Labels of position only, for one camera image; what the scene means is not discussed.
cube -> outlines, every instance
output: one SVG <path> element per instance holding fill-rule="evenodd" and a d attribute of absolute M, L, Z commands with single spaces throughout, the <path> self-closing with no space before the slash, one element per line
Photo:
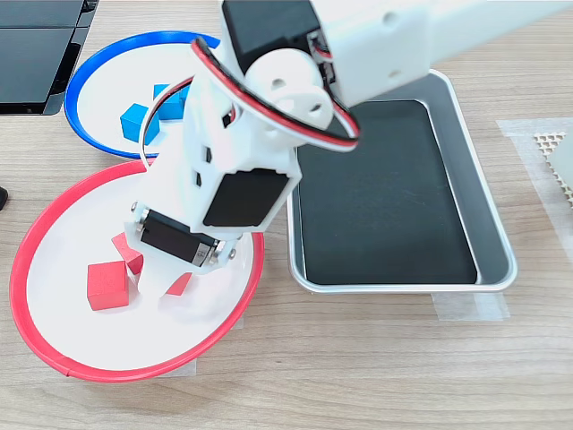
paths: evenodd
<path fill-rule="evenodd" d="M 92 310 L 129 305 L 128 287 L 125 262 L 103 262 L 88 266 L 88 301 Z"/>
<path fill-rule="evenodd" d="M 185 108 L 185 101 L 187 100 L 187 94 L 189 94 L 189 85 L 179 91 L 179 99 L 181 99 L 181 104 Z"/>
<path fill-rule="evenodd" d="M 141 123 L 143 122 L 143 118 L 146 113 L 146 107 L 134 103 L 123 115 L 121 115 L 120 121 L 122 123 L 122 130 L 124 132 L 125 139 L 133 142 L 138 142 L 140 140 Z M 145 135 L 145 144 L 149 145 L 158 133 L 159 118 L 155 115 L 153 119 L 151 119 L 150 127 Z"/>
<path fill-rule="evenodd" d="M 176 280 L 171 287 L 169 287 L 167 294 L 172 296 L 181 296 L 185 291 L 185 287 L 187 287 L 189 280 L 191 279 L 191 275 L 191 273 L 184 273 L 181 275 L 179 279 Z"/>
<path fill-rule="evenodd" d="M 156 98 L 166 87 L 166 84 L 154 85 L 153 98 Z M 183 103 L 179 94 L 174 94 L 167 99 L 159 108 L 158 114 L 159 119 L 183 119 Z"/>
<path fill-rule="evenodd" d="M 140 274 L 141 269 L 143 269 L 143 255 L 128 246 L 125 233 L 117 235 L 111 239 L 111 241 L 124 259 L 127 267 L 129 267 L 129 270 L 132 271 L 134 275 Z"/>

wood grain surface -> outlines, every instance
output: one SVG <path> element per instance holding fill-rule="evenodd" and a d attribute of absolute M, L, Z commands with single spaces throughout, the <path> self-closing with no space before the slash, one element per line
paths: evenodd
<path fill-rule="evenodd" d="M 103 2 L 81 60 L 149 30 L 218 35 L 215 2 Z M 439 322 L 430 296 L 311 295 L 287 268 L 286 216 L 244 329 L 194 377 L 126 385 L 66 379 L 14 326 L 13 257 L 61 192 L 121 162 L 77 137 L 63 113 L 0 116 L 0 428 L 573 428 L 573 271 L 498 119 L 573 116 L 573 13 L 441 64 L 454 82 L 520 277 L 506 322 Z"/>

robotic arm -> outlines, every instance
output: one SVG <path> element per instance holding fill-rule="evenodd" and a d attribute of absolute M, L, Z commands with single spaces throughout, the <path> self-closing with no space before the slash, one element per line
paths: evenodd
<path fill-rule="evenodd" d="M 431 66 L 573 5 L 495 0 L 225 0 L 223 37 L 192 43 L 194 76 L 167 87 L 143 121 L 148 166 L 125 222 L 160 297 L 182 273 L 204 274 L 263 232 L 301 180 L 295 148 L 351 151 L 347 110 L 425 76 Z M 184 134 L 149 166 L 150 119 L 189 87 Z M 346 135 L 326 131 L 333 117 Z"/>

cable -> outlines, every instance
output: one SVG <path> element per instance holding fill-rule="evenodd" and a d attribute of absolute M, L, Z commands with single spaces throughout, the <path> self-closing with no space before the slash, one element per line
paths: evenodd
<path fill-rule="evenodd" d="M 332 54 L 330 53 L 329 49 L 321 45 L 317 39 L 312 42 L 312 46 L 319 56 L 326 58 L 327 60 L 332 60 Z"/>
<path fill-rule="evenodd" d="M 193 53 L 199 58 L 200 63 L 214 78 L 213 81 L 219 88 L 236 104 L 252 112 L 266 123 L 305 142 L 332 151 L 351 151 L 358 144 L 360 137 L 360 126 L 358 122 L 348 109 L 333 97 L 328 87 L 327 91 L 330 92 L 330 96 L 332 97 L 335 117 L 345 128 L 348 137 L 308 125 L 260 99 L 256 94 L 245 88 L 242 83 L 213 56 L 207 43 L 202 38 L 197 38 L 191 44 L 191 48 Z"/>
<path fill-rule="evenodd" d="M 185 88 L 187 85 L 190 85 L 193 82 L 193 76 L 189 76 L 188 78 L 183 79 L 181 82 L 173 83 L 165 88 L 161 93 L 153 100 L 153 104 L 147 109 L 147 113 L 143 117 L 143 121 L 141 122 L 141 130 L 140 130 L 140 158 L 143 162 L 143 166 L 145 169 L 150 168 L 150 164 L 147 161 L 147 155 L 145 154 L 145 136 L 147 134 L 148 129 L 150 128 L 151 119 L 155 116 L 158 112 L 161 105 L 167 101 L 171 96 L 176 94 L 178 91 Z"/>

tape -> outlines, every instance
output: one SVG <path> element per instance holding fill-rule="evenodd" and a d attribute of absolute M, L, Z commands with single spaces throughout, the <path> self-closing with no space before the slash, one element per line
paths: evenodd
<path fill-rule="evenodd" d="M 553 228 L 573 262 L 573 211 L 567 195 L 556 180 L 540 150 L 535 136 L 544 133 L 573 134 L 573 118 L 540 118 L 515 121 L 498 121 L 503 134 L 513 141 L 517 153 L 526 167 L 527 174 L 551 220 Z"/>
<path fill-rule="evenodd" d="M 197 360 L 193 360 L 186 365 L 182 365 L 176 370 L 158 376 L 158 378 L 180 378 L 185 376 L 195 376 L 197 374 Z"/>
<path fill-rule="evenodd" d="M 505 321 L 510 318 L 503 293 L 434 293 L 440 321 Z"/>
<path fill-rule="evenodd" d="M 235 325 L 231 330 L 240 330 L 243 327 L 244 327 L 244 318 L 241 317 L 241 319 L 235 323 Z M 195 376 L 196 374 L 197 374 L 197 360 L 193 360 L 191 363 L 182 365 L 176 370 L 158 376 L 158 378 L 181 378 L 185 376 Z"/>

